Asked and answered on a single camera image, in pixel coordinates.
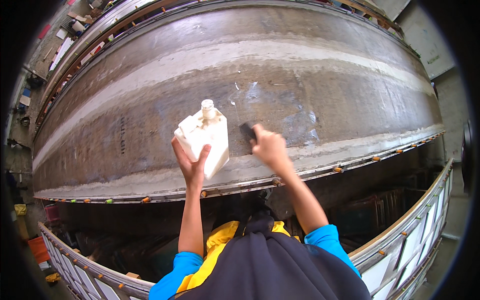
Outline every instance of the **blue sleeve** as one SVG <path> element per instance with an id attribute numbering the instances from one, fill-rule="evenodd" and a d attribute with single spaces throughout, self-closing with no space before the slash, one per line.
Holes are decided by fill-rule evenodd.
<path id="1" fill-rule="evenodd" d="M 360 273 L 340 245 L 340 241 L 338 240 L 338 230 L 335 225 L 325 225 L 310 232 L 305 236 L 305 244 L 318 246 L 335 255 L 352 268 L 352 270 L 361 278 Z"/>
<path id="2" fill-rule="evenodd" d="M 194 274 L 204 263 L 201 256 L 191 252 L 180 252 L 173 259 L 173 271 L 163 276 L 150 289 L 149 300 L 166 300 L 177 293 L 185 276 Z"/>

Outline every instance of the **black mark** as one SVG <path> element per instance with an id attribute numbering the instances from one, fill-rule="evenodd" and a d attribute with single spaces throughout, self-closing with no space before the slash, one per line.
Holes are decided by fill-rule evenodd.
<path id="1" fill-rule="evenodd" d="M 121 153 L 122 154 L 125 154 L 125 117 L 121 117 L 120 118 L 120 139 L 121 139 L 121 142 L 120 142 L 120 147 L 121 147 Z"/>

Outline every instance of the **orange clamp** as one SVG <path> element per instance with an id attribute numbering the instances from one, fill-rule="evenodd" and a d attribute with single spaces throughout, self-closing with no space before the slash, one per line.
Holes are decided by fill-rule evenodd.
<path id="1" fill-rule="evenodd" d="M 281 186 L 282 186 L 282 183 L 281 183 L 278 179 L 274 179 L 274 180 L 272 181 L 272 184 L 275 185 L 275 186 L 277 186 L 277 187 L 281 187 Z"/>

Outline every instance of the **hand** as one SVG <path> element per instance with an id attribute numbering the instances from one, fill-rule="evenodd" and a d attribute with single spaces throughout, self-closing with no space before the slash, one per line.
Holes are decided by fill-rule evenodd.
<path id="1" fill-rule="evenodd" d="M 200 152 L 200 156 L 198 157 L 198 161 L 192 162 L 185 151 L 183 151 L 180 142 L 177 140 L 177 137 L 173 137 L 172 139 L 172 147 L 173 151 L 175 152 L 175 156 L 177 157 L 177 161 L 180 165 L 180 170 L 183 173 L 185 178 L 185 183 L 187 184 L 187 189 L 202 189 L 204 184 L 204 166 L 205 161 L 210 153 L 210 149 L 212 149 L 211 145 L 206 144 L 202 151 Z"/>
<path id="2" fill-rule="evenodd" d="M 260 124 L 255 124 L 252 129 L 257 136 L 257 141 L 250 140 L 252 153 L 281 177 L 286 172 L 293 171 L 293 163 L 287 155 L 282 135 L 267 131 Z"/>

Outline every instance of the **curved concrete mold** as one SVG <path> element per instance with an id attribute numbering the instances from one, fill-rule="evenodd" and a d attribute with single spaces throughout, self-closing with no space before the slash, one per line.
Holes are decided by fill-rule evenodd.
<path id="1" fill-rule="evenodd" d="M 207 98 L 230 151 L 211 195 L 271 186 L 245 121 L 283 134 L 305 179 L 443 131 L 420 60 L 385 30 L 291 1 L 211 3 L 137 26 L 77 72 L 37 135 L 35 195 L 181 199 L 170 140 Z"/>

